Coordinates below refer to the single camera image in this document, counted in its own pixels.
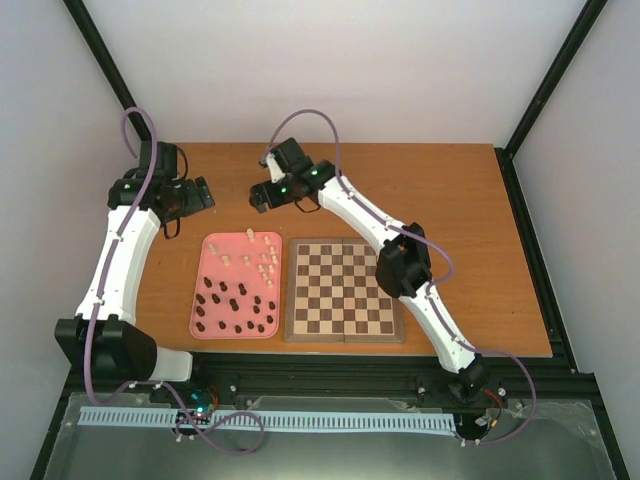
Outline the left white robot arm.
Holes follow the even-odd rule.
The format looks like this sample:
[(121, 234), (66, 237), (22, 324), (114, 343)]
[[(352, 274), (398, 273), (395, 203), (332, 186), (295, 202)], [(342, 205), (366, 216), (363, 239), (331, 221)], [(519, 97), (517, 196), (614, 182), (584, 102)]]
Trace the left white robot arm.
[(190, 179), (184, 150), (145, 141), (137, 167), (109, 190), (105, 242), (90, 287), (54, 338), (78, 373), (94, 380), (173, 381), (186, 402), (201, 400), (208, 378), (187, 351), (166, 349), (136, 326), (136, 303), (146, 259), (158, 234), (171, 239), (170, 223), (213, 207), (202, 177)]

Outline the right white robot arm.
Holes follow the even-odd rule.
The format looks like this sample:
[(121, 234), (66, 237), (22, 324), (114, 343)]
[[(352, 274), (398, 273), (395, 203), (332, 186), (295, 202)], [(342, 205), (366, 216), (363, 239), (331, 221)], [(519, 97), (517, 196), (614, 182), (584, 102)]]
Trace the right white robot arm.
[(488, 370), (437, 291), (423, 228), (386, 214), (337, 165), (313, 162), (293, 138), (269, 146), (259, 163), (270, 178), (251, 187), (250, 205), (264, 213), (309, 198), (357, 232), (376, 251), (378, 286), (407, 307), (435, 348), (446, 391), (454, 402), (470, 404), (487, 383)]

